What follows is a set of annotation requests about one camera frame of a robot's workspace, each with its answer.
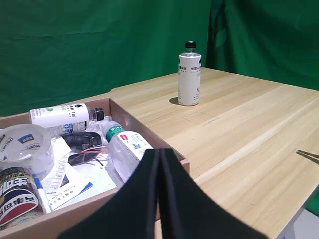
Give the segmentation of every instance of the green curtain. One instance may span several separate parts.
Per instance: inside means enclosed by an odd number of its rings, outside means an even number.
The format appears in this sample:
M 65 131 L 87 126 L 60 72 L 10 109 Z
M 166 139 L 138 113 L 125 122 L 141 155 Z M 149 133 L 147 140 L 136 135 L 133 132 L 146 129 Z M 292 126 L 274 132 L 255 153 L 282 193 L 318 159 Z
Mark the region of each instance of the green curtain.
M 319 90 L 319 1 L 212 0 L 206 66 Z M 307 209 L 319 216 L 319 193 Z
M 0 116 L 177 72 L 187 40 L 205 59 L 209 14 L 210 0 L 3 0 Z

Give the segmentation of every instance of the cardboard box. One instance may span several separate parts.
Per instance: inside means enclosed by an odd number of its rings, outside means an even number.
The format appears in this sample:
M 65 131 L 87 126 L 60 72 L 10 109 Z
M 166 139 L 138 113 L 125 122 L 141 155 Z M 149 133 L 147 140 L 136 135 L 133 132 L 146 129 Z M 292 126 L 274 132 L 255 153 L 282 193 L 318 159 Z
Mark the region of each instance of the cardboard box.
M 143 125 L 130 113 L 125 111 L 112 99 L 104 98 L 84 102 L 92 108 L 102 107 L 105 115 L 111 115 L 114 121 L 119 122 L 126 130 L 140 133 L 153 148 L 171 148 L 171 146 Z M 11 125 L 29 123 L 28 113 L 14 116 L 8 116 L 0 119 L 0 128 L 6 128 Z M 176 150 L 175 154 L 182 166 L 189 172 L 189 162 L 183 155 Z M 77 224 L 84 218 L 103 206 L 118 190 L 114 188 L 107 192 L 101 193 L 84 201 L 78 202 L 66 208 L 57 210 L 50 214 L 43 215 L 29 222 L 0 232 L 0 238 L 6 239 L 53 239 L 62 231 Z

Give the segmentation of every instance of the tape roll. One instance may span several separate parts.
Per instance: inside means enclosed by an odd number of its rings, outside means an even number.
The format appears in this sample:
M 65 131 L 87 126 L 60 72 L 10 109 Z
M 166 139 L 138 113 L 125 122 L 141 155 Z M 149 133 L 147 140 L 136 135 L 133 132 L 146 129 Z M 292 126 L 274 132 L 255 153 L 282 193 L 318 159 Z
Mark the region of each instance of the tape roll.
M 23 167 L 43 179 L 54 157 L 50 133 L 34 124 L 18 124 L 0 131 L 0 170 Z

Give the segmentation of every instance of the white bottle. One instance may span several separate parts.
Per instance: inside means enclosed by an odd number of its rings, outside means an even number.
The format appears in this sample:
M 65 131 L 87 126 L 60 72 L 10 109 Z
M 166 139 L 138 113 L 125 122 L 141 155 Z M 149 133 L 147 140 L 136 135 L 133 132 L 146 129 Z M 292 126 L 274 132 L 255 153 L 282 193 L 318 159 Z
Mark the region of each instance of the white bottle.
M 195 52 L 196 42 L 187 41 L 186 51 L 179 55 L 178 103 L 194 106 L 199 102 L 201 54 Z
M 108 156 L 119 176 L 126 182 L 142 159 L 145 150 L 152 149 L 152 146 L 139 133 L 125 131 L 115 121 L 107 122 L 103 126 L 103 136 L 109 142 Z
M 29 111 L 31 124 L 46 128 L 51 137 L 85 131 L 92 122 L 104 119 L 102 108 L 91 109 L 85 104 L 54 106 Z

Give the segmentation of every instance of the black bottle cap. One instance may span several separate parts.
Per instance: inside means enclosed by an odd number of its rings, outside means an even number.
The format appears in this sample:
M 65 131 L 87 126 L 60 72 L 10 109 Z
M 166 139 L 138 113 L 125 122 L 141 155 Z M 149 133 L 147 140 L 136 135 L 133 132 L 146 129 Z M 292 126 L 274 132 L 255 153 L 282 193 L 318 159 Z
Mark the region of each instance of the black bottle cap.
M 196 48 L 196 42 L 195 41 L 187 41 L 185 43 L 185 48 Z
M 104 120 L 104 111 L 102 108 L 94 108 L 96 112 L 97 121 Z

